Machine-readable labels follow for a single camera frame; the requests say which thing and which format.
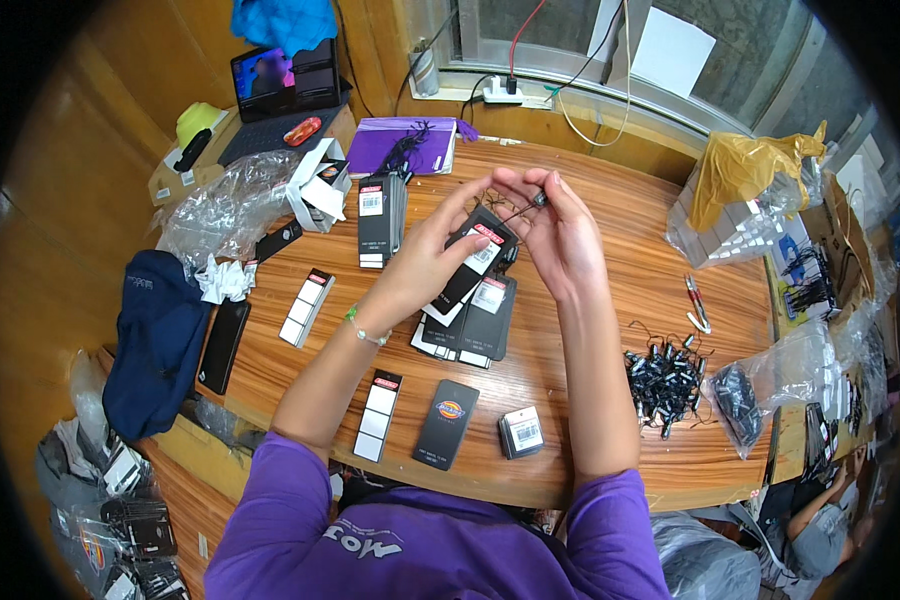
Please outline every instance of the bracelet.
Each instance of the bracelet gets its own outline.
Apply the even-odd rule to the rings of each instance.
[[[386,335],[382,338],[372,338],[367,336],[367,331],[360,329],[360,325],[357,324],[357,305],[354,304],[350,306],[350,310],[346,311],[346,315],[343,317],[347,319],[350,323],[353,324],[353,327],[357,330],[357,338],[360,340],[366,340],[367,342],[372,342],[377,346],[383,346],[387,343],[387,340],[390,339],[390,336],[394,335],[394,330],[389,330],[386,332]]]

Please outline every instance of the red wire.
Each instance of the red wire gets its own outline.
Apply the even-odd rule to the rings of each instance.
[[[510,43],[510,77],[514,77],[514,49],[516,48],[516,41],[520,40],[520,34],[523,33],[523,30],[527,27],[527,24],[530,23],[530,19],[534,18],[534,15],[537,14],[537,11],[540,10],[540,7],[543,6],[543,3],[547,0],[540,0],[540,4],[536,5],[536,8],[533,9],[533,12],[529,14],[527,20],[523,22],[523,27],[520,28],[516,32],[516,35],[513,37],[513,42]]]

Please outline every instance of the white cable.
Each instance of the white cable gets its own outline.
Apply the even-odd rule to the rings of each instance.
[[[556,100],[560,102],[560,110],[563,111],[563,118],[567,120],[567,125],[576,132],[578,136],[585,139],[589,143],[594,146],[600,146],[600,148],[606,148],[607,146],[612,146],[613,144],[620,141],[620,137],[624,134],[624,127],[627,126],[627,118],[630,117],[630,70],[631,70],[631,53],[630,53],[630,11],[628,10],[629,2],[628,0],[624,0],[624,40],[626,43],[626,110],[624,111],[624,120],[623,123],[620,124],[620,130],[617,131],[617,136],[613,138],[612,142],[607,142],[605,144],[601,144],[599,142],[595,142],[577,128],[576,125],[573,124],[573,121],[570,120],[570,116],[567,114],[567,109],[564,107],[564,99],[561,98],[561,92],[556,92]]]

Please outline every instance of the laptop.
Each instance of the laptop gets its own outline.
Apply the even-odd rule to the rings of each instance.
[[[320,141],[350,96],[335,42],[327,38],[293,56],[280,48],[257,48],[230,60],[242,125],[217,163],[226,167],[246,155],[290,150],[284,134],[311,116],[320,117],[320,131],[293,150],[307,152]]]

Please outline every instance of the purple shirt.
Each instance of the purple shirt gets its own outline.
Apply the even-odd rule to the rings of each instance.
[[[266,434],[203,577],[214,598],[669,598],[635,470],[580,486],[567,545],[479,500],[398,487],[330,523],[326,465]]]

